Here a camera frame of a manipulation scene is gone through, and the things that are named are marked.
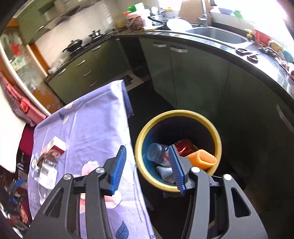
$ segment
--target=orange cloth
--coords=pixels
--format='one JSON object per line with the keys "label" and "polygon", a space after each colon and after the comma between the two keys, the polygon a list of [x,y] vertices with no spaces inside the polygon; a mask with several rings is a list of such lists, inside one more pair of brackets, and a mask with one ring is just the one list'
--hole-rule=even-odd
{"label": "orange cloth", "polygon": [[205,150],[198,150],[186,156],[192,166],[208,169],[216,164],[216,158]]}

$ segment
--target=trash bin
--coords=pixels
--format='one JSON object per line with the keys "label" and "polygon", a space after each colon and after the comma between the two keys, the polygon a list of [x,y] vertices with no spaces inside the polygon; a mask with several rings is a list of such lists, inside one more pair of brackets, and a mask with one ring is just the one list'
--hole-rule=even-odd
{"label": "trash bin", "polygon": [[150,120],[138,135],[135,145],[135,159],[140,173],[153,186],[165,192],[180,192],[175,184],[164,181],[152,161],[146,158],[151,143],[171,145],[187,138],[199,149],[214,155],[217,163],[208,169],[213,175],[221,160],[221,139],[214,125],[204,116],[189,110],[171,110]]}

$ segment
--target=stainless steel sink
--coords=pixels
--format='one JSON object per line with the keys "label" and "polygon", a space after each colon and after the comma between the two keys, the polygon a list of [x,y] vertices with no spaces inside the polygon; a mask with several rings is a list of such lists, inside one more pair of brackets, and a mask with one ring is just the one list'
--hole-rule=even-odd
{"label": "stainless steel sink", "polygon": [[250,41],[241,35],[215,27],[194,27],[186,32],[189,35],[196,35],[232,48],[244,48],[253,43],[253,41]]}

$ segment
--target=drawer handle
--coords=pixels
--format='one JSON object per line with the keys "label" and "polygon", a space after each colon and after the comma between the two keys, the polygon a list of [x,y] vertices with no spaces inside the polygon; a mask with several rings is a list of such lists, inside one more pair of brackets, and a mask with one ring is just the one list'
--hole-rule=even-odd
{"label": "drawer handle", "polygon": [[66,69],[64,68],[58,75],[60,76]]}
{"label": "drawer handle", "polygon": [[76,66],[78,67],[78,66],[82,65],[85,61],[86,60],[83,60],[81,63],[77,64]]}
{"label": "drawer handle", "polygon": [[154,47],[162,48],[162,47],[166,47],[166,44],[156,44],[156,43],[153,43],[153,46]]}
{"label": "drawer handle", "polygon": [[84,74],[84,77],[86,77],[87,75],[89,75],[92,71],[89,71],[87,74]]}
{"label": "drawer handle", "polygon": [[36,31],[36,33],[37,33],[38,31],[40,31],[43,27],[44,27],[44,26],[41,26],[41,27]]}
{"label": "drawer handle", "polygon": [[178,49],[178,48],[174,48],[174,47],[171,47],[171,50],[174,52],[179,52],[179,53],[187,53],[188,52],[188,50],[186,50],[186,49]]}
{"label": "drawer handle", "polygon": [[97,81],[95,81],[93,84],[91,84],[90,86],[93,86],[93,85],[95,85],[97,83]]}
{"label": "drawer handle", "polygon": [[286,116],[284,115],[284,113],[282,112],[280,106],[277,104],[276,109],[279,113],[280,118],[282,119],[282,121],[285,123],[285,125],[287,126],[287,128],[294,133],[294,127],[291,125],[291,123],[289,122],[289,120],[286,118]]}
{"label": "drawer handle", "polygon": [[97,47],[95,47],[94,49],[92,49],[92,51],[95,51],[95,50],[97,50],[98,48],[100,48],[101,47],[101,45],[100,46],[97,46]]}

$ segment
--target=yellow bin rim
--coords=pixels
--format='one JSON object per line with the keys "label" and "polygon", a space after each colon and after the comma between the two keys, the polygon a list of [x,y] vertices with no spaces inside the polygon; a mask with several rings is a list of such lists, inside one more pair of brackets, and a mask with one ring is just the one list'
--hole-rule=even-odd
{"label": "yellow bin rim", "polygon": [[154,187],[157,187],[160,190],[163,190],[166,192],[180,193],[180,191],[177,189],[177,186],[164,184],[164,183],[158,181],[157,179],[155,179],[146,169],[144,161],[143,161],[143,157],[142,157],[143,142],[144,142],[144,139],[145,139],[147,133],[149,132],[149,130],[154,125],[156,125],[158,122],[160,122],[164,119],[170,118],[170,117],[174,117],[174,116],[184,116],[184,117],[189,117],[189,118],[195,119],[198,122],[202,123],[209,130],[209,132],[213,138],[213,142],[214,142],[214,146],[215,146],[215,157],[217,160],[216,164],[208,170],[207,173],[209,175],[213,175],[215,173],[215,171],[221,161],[222,145],[221,145],[221,138],[218,134],[218,131],[214,127],[214,125],[207,118],[205,118],[203,115],[198,114],[193,111],[190,111],[190,110],[176,109],[176,110],[164,112],[164,113],[159,114],[158,116],[154,117],[153,119],[151,119],[143,127],[143,129],[141,130],[141,132],[138,135],[136,145],[135,145],[135,159],[136,159],[136,163],[137,163],[137,166],[139,168],[140,173]]}

